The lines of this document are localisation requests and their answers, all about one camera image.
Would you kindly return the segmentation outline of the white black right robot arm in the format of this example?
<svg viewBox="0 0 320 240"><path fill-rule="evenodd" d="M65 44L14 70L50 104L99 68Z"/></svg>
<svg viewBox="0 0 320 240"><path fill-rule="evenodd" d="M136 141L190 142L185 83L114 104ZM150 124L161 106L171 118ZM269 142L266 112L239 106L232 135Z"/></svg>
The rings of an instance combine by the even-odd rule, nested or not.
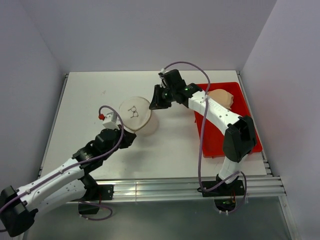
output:
<svg viewBox="0 0 320 240"><path fill-rule="evenodd" d="M211 122L224 136L224 161L217 175L216 189L222 195L229 194L240 174L243 159L257 145L253 119L225 108L195 83L186 84L177 69L163 70L158 75L161 84L154 86L150 110L168 109L176 102L202 115L204 122Z"/></svg>

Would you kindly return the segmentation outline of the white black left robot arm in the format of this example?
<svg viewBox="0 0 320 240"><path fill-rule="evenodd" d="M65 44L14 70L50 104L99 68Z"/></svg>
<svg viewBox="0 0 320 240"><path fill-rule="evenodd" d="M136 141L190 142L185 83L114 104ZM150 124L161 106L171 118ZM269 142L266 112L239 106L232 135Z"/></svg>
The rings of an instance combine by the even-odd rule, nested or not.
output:
<svg viewBox="0 0 320 240"><path fill-rule="evenodd" d="M98 193L90 173L100 168L115 151L130 147L136 134L123 128L103 129L65 163L43 177L18 188L0 192L0 221L4 232L17 237L36 217L73 200L91 200Z"/></svg>

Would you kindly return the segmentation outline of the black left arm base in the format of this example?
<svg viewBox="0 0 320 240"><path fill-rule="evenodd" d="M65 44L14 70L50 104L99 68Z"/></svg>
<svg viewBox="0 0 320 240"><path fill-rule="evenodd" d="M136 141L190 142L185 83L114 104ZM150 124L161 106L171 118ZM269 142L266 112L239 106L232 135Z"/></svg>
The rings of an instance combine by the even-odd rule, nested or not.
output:
<svg viewBox="0 0 320 240"><path fill-rule="evenodd" d="M109 206L104 205L103 201L111 201L113 199L113 195L113 184L98 184L89 188L79 201L74 200L74 202L78 203L78 214L80 217L91 221L109 219L113 215L113 210ZM89 217L89 215L96 215L99 210L107 210L108 215L101 219Z"/></svg>

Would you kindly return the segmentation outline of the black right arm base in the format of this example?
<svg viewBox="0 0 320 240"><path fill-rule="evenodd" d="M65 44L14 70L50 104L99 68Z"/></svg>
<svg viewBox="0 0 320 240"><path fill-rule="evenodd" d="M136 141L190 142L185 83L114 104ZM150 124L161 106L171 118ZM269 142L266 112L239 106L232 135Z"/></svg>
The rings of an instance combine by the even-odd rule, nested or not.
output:
<svg viewBox="0 0 320 240"><path fill-rule="evenodd" d="M247 183L241 179L236 179L230 184L223 183L217 188L208 191L208 189L218 184L217 180L202 181L202 190L200 187L197 191L204 198L213 198L214 206L219 214L234 213L246 202L247 198Z"/></svg>

